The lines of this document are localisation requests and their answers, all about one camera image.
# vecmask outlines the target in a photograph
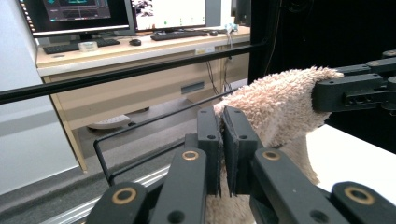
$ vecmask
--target brass screw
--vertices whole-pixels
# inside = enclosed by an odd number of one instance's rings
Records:
[[[359,189],[356,187],[347,187],[344,189],[344,193],[346,194],[346,196],[349,199],[351,199],[357,203],[371,205],[375,201],[375,198],[373,197],[373,195],[371,195],[365,189]]]
[[[181,156],[186,161],[195,161],[196,159],[198,159],[199,154],[196,151],[186,151],[186,152],[183,152],[183,154]]]
[[[278,161],[280,159],[280,155],[274,151],[265,151],[262,156],[269,161]]]
[[[120,194],[123,192],[130,192],[131,195],[125,199],[120,199]],[[137,193],[136,190],[133,188],[123,188],[123,189],[119,189],[117,190],[114,194],[113,194],[113,198],[112,201],[114,204],[126,204],[129,203],[131,201],[134,200],[134,198],[136,197]]]
[[[377,61],[372,61],[372,62],[370,62],[370,65],[379,65],[379,62],[377,62]]]

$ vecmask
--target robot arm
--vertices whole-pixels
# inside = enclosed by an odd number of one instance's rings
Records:
[[[344,111],[381,105],[396,110],[395,77],[386,59],[361,70],[338,68],[346,76],[319,82],[317,111]],[[197,134],[187,134],[166,178],[150,188],[120,183],[108,189],[87,218],[90,223],[204,223],[206,195],[221,194],[221,151],[230,196],[250,195],[257,223],[393,223],[396,207],[359,183],[342,182],[326,192],[312,185],[280,150],[262,146],[242,111],[226,107],[222,124],[213,107],[198,112]]]

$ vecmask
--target white table surface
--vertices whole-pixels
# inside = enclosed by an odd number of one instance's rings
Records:
[[[309,133],[306,140],[319,187],[331,192],[335,183],[353,181],[396,204],[395,154],[328,125]]]

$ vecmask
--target fuzzy white towel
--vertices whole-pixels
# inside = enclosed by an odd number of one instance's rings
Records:
[[[309,163],[305,136],[306,133],[322,125],[331,113],[314,111],[311,93],[318,81],[342,76],[343,74],[333,69],[321,67],[273,74],[224,97],[220,103],[214,105],[214,109],[218,115],[226,105],[241,109],[265,147],[283,146],[280,149],[285,149],[285,153],[303,173],[317,184],[316,174]],[[223,166],[221,172],[223,192],[228,192],[226,183]],[[208,196],[206,223],[253,223],[254,218],[248,200],[247,195],[233,198]]]

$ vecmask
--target white wall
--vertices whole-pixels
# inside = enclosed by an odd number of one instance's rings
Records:
[[[18,0],[0,13],[0,91],[41,84]],[[77,167],[48,96],[0,105],[0,194]]]
[[[231,5],[231,0],[221,0],[221,26],[233,23],[233,20],[231,20]]]

